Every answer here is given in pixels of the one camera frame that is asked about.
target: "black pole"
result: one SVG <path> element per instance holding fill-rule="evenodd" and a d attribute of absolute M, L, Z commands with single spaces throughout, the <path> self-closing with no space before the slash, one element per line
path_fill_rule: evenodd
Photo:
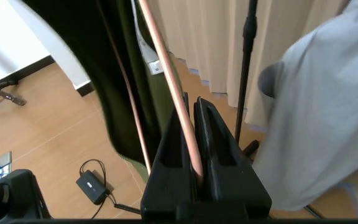
<path fill-rule="evenodd" d="M 248 16 L 246 19 L 246 23 L 244 24 L 244 30 L 242 32 L 242 37 L 244 38 L 244 41 L 242 45 L 243 56 L 242 56 L 242 68 L 241 68 L 241 81 L 240 81 L 239 103 L 237 106 L 237 120 L 236 120 L 235 138 L 237 143 L 240 141 L 242 114 L 244 112 L 244 102 L 246 100 L 249 62 L 251 60 L 252 48 L 254 46 L 254 39 L 257 30 L 257 21 L 256 21 L 257 5 L 258 5 L 258 0 L 249 0 Z"/>

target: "hanging garment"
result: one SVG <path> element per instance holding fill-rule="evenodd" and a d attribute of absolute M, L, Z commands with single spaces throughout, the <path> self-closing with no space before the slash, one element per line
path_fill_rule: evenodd
<path fill-rule="evenodd" d="M 163 73 L 151 74 L 142 58 L 131 1 L 24 1 L 65 41 L 96 89 L 115 150 L 130 160 L 144 179 L 147 172 L 129 93 L 109 33 L 131 86 L 150 161 L 154 160 L 173 101 Z M 137 15 L 142 15 L 136 7 Z M 108 29 L 105 29 L 103 16 Z M 142 40 L 154 47 L 143 17 L 137 16 Z"/>
<path fill-rule="evenodd" d="M 259 78 L 268 133 L 254 169 L 272 208 L 298 210 L 358 169 L 358 1 Z"/>

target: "gray cloth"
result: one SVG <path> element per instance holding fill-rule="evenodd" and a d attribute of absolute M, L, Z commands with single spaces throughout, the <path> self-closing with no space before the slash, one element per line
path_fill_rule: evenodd
<path fill-rule="evenodd" d="M 269 120 L 254 169 L 298 210 L 358 169 L 358 1 L 292 45 L 259 88 Z"/>

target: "black power adapter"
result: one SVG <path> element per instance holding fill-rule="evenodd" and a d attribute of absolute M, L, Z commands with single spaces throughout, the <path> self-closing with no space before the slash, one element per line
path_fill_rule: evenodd
<path fill-rule="evenodd" d="M 89 170 L 83 172 L 76 183 L 95 205 L 100 205 L 109 194 L 109 190 Z"/>

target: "clothing tag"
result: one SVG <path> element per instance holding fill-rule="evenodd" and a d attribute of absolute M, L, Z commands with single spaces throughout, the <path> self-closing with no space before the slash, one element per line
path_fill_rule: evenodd
<path fill-rule="evenodd" d="M 153 48 L 150 47 L 143 39 L 142 34 L 140 33 L 139 25 L 137 23 L 135 0 L 131 0 L 131 4 L 132 4 L 132 13 L 134 14 L 134 20 L 135 20 L 136 39 L 140 47 L 140 51 L 142 52 L 143 60 L 145 60 L 152 75 L 160 74 L 163 72 L 160 59 L 158 58 L 158 55 L 153 50 Z"/>

